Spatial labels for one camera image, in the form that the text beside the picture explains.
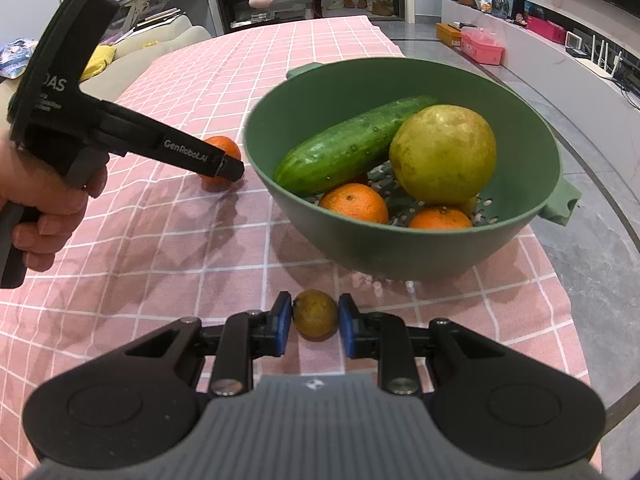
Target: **screw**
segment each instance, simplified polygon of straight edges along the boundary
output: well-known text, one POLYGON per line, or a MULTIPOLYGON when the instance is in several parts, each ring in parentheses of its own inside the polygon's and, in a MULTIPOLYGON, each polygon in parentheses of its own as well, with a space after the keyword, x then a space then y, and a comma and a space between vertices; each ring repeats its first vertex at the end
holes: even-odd
POLYGON ((411 395, 418 391, 418 383, 408 377, 391 379, 386 386, 396 395, 411 395))
POLYGON ((231 397, 239 394, 244 384, 235 379, 218 379, 211 385, 211 391, 222 397, 231 397))

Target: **gray sofa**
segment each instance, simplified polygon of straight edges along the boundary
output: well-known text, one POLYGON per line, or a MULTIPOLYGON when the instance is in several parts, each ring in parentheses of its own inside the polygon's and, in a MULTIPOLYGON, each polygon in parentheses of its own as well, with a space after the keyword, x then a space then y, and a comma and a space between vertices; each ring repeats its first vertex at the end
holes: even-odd
MULTIPOLYGON (((171 23, 127 38, 116 45, 113 62, 101 74, 80 84, 80 89, 95 98, 115 101, 164 54, 185 46, 210 40, 211 35, 200 26, 193 26, 186 16, 179 16, 171 23), (158 44, 143 48, 148 43, 158 44)), ((6 110, 19 80, 6 80, 0 84, 0 131, 7 130, 6 110)))

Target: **human hand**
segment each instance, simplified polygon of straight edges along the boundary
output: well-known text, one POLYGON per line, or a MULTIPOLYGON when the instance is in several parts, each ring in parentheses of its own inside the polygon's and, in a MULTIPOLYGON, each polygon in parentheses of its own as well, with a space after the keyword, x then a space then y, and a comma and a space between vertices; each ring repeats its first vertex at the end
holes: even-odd
POLYGON ((104 189, 107 169, 98 170, 84 189, 72 189, 51 166, 18 150, 4 136, 0 132, 0 208, 14 202, 42 212, 37 223, 14 228, 12 243, 24 251, 26 267, 44 272, 80 225, 88 197, 96 198, 104 189))

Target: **yellow pillow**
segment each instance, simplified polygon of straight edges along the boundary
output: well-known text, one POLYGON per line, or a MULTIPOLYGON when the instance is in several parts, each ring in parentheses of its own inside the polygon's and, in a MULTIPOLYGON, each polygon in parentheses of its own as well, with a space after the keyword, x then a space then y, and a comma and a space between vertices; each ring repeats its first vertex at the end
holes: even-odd
POLYGON ((80 76, 80 82, 86 81, 102 72, 113 61, 115 54, 116 48, 114 46, 98 45, 80 76))

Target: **storage box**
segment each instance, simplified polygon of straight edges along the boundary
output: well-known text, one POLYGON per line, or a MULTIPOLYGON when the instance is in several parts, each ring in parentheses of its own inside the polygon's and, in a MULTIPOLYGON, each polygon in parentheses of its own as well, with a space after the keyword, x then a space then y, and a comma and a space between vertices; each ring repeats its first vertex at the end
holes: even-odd
POLYGON ((460 46, 460 31, 446 23, 436 23, 436 37, 449 46, 460 46))
POLYGON ((543 38, 547 38, 555 43, 564 44, 564 40, 566 39, 566 30, 560 27, 560 25, 556 25, 555 23, 547 22, 533 16, 529 16, 527 18, 527 28, 531 32, 535 32, 543 38))
POLYGON ((476 29, 463 29, 460 40, 460 50, 467 54, 471 59, 484 65, 500 65, 504 48, 493 41, 482 40, 487 34, 476 29))

